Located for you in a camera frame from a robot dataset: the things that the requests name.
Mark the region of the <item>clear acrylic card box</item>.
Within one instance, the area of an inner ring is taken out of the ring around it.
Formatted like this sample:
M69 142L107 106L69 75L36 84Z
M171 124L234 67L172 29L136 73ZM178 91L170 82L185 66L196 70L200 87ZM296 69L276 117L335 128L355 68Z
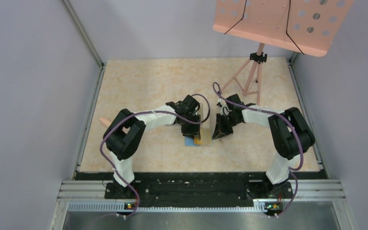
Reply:
M207 101L207 116L205 118L203 118L201 120L201 118L198 119L198 121L195 121L194 118L196 118L196 116L201 116L198 114L198 111L201 108L201 103L199 103L197 100L195 100L195 102L189 102L189 103L185 103L184 101L178 101L176 103L174 102L167 102L166 103L167 106L170 106L171 108L174 109L174 111L180 116L180 118L176 119L176 123L183 125L184 124L184 120L190 120L193 122L196 122L197 124L203 124L205 123L211 114L211 106L209 104L209 102Z

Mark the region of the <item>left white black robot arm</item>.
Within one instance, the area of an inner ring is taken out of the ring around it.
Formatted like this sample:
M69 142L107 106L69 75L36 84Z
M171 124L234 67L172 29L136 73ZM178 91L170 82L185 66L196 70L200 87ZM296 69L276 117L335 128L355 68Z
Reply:
M123 198L134 193L132 156L137 151L143 134L161 126L181 127L184 137L200 138L200 103L191 95L182 101L166 104L148 111L121 110L103 135L102 145L110 152L116 192Z

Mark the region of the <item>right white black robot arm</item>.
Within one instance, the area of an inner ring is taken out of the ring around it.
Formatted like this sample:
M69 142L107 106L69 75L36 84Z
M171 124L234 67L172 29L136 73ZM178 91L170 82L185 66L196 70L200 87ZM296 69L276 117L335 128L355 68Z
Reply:
M301 111L291 107L284 111L262 108L254 103L245 104L239 95L225 99L226 105L216 115L212 139L233 134L233 127L241 123L257 124L270 129L277 151L262 180L262 192L275 197L287 182L291 171L298 171L304 163L304 153L315 143L315 137Z

